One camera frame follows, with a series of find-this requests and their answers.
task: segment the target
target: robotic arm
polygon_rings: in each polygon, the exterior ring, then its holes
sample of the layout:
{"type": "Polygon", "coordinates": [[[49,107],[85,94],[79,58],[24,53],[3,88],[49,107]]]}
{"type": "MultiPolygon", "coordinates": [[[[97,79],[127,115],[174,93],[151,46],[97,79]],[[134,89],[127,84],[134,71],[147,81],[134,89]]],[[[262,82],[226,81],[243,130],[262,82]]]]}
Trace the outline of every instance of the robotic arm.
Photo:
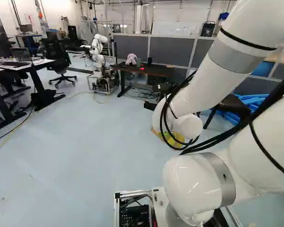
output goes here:
{"type": "Polygon", "coordinates": [[[96,62],[96,69],[98,71],[101,71],[102,64],[105,63],[105,59],[103,55],[101,54],[103,50],[103,44],[107,43],[108,39],[99,34],[95,34],[94,39],[91,43],[91,46],[89,45],[82,45],[81,47],[89,49],[89,53],[92,55],[93,61],[96,62]]]}
{"type": "MultiPolygon", "coordinates": [[[[169,128],[188,139],[196,138],[203,124],[193,113],[219,103],[282,40],[284,0],[238,1],[190,84],[170,102],[169,128]]],[[[164,104],[162,99],[152,116],[156,131],[160,131],[164,104]]],[[[264,153],[254,139],[255,132],[269,156],[284,169],[284,98],[258,116],[253,126],[241,130],[229,149],[178,156],[166,163],[164,189],[173,210],[186,224],[202,226],[216,208],[264,192],[284,192],[284,171],[264,153]]]]}

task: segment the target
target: black stool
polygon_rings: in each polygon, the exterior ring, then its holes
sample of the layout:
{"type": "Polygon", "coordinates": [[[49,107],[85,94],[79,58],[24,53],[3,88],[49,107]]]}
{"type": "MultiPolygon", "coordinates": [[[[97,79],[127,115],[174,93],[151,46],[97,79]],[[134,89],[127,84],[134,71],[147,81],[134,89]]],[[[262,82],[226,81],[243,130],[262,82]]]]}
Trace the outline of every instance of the black stool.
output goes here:
{"type": "Polygon", "coordinates": [[[246,117],[248,117],[251,111],[250,108],[245,105],[238,97],[233,94],[229,94],[212,109],[212,112],[208,116],[203,129],[206,129],[208,127],[217,110],[237,114],[240,117],[240,121],[243,121],[246,117]]]}

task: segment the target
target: black desk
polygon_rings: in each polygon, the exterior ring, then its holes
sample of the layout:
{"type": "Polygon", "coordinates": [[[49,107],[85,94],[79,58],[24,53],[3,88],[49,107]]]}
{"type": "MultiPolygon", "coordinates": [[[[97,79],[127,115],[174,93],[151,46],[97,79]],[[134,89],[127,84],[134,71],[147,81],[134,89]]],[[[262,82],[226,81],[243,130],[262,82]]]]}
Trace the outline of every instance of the black desk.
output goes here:
{"type": "Polygon", "coordinates": [[[117,97],[121,97],[126,93],[129,89],[131,89],[131,86],[125,87],[125,72],[138,72],[142,74],[148,74],[158,77],[165,77],[165,78],[171,78],[174,75],[174,68],[168,68],[164,65],[147,65],[143,64],[142,67],[144,67],[144,70],[141,70],[137,68],[136,65],[127,65],[124,66],[125,62],[122,62],[117,65],[113,65],[112,68],[115,70],[120,70],[121,72],[121,92],[117,95],[117,97]]]}
{"type": "Polygon", "coordinates": [[[50,59],[42,59],[42,60],[36,60],[34,61],[34,65],[31,64],[21,66],[18,68],[14,68],[13,66],[8,65],[0,65],[0,69],[3,70],[10,70],[10,71],[22,71],[22,72],[29,72],[31,75],[31,78],[33,80],[33,83],[35,85],[35,88],[40,95],[40,98],[42,99],[43,105],[40,108],[35,108],[36,111],[39,111],[40,109],[43,109],[44,107],[54,103],[55,101],[58,101],[65,97],[65,95],[59,95],[54,98],[54,100],[48,100],[46,90],[43,87],[43,84],[37,74],[37,71],[43,68],[46,68],[51,62],[54,62],[55,60],[50,59]]]}

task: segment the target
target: yellow cable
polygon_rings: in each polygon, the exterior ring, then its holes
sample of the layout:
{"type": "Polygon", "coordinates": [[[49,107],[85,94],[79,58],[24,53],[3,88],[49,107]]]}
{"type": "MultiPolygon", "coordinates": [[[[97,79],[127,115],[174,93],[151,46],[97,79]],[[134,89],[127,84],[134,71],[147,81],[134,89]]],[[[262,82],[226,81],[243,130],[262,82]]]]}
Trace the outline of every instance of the yellow cable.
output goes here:
{"type": "MultiPolygon", "coordinates": [[[[77,96],[77,95],[79,95],[79,94],[81,94],[81,93],[88,93],[88,94],[94,94],[94,95],[95,95],[94,92],[81,91],[81,92],[79,92],[79,93],[77,93],[77,94],[75,94],[75,95],[73,95],[73,96],[71,96],[71,97],[67,97],[67,98],[74,98],[75,96],[77,96]]],[[[43,108],[42,110],[33,113],[33,114],[30,115],[27,119],[25,119],[24,122],[26,122],[29,118],[31,118],[31,117],[34,116],[35,114],[40,113],[40,112],[42,112],[43,110],[47,109],[49,106],[51,106],[51,105],[48,105],[48,106],[46,106],[45,108],[43,108]]],[[[13,130],[13,131],[11,131],[11,132],[6,136],[6,138],[4,139],[4,141],[0,144],[0,149],[8,142],[8,140],[9,140],[10,137],[11,137],[11,135],[12,135],[18,128],[20,128],[20,126],[21,126],[24,122],[21,122],[19,125],[17,125],[17,126],[16,126],[16,129],[13,130]]]]}

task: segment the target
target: light blue floor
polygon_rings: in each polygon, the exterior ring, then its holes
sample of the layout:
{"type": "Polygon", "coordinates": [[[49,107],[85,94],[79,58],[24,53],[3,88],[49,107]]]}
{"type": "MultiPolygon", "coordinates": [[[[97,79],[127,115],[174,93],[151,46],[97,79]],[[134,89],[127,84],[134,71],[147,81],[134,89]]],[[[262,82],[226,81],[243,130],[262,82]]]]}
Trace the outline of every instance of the light blue floor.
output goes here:
{"type": "MultiPolygon", "coordinates": [[[[46,69],[38,73],[45,88],[53,88],[47,82],[57,74],[46,69]]],[[[66,75],[78,76],[76,87],[62,83],[59,89],[68,98],[33,114],[0,140],[0,145],[7,141],[0,149],[0,227],[112,227],[114,192],[161,186],[164,163],[178,155],[150,131],[152,111],[143,108],[142,99],[117,98],[117,92],[105,104],[93,99],[105,101],[101,95],[71,97],[88,91],[86,74],[66,75]]],[[[29,102],[29,94],[21,97],[19,106],[29,102]]],[[[200,141],[229,127],[216,116],[200,141]]],[[[281,220],[284,224],[284,196],[266,196],[235,210],[244,226],[281,226],[275,225],[281,220]],[[265,206],[269,213],[259,214],[255,206],[265,206]],[[278,221],[263,222],[263,217],[278,221]]]]}

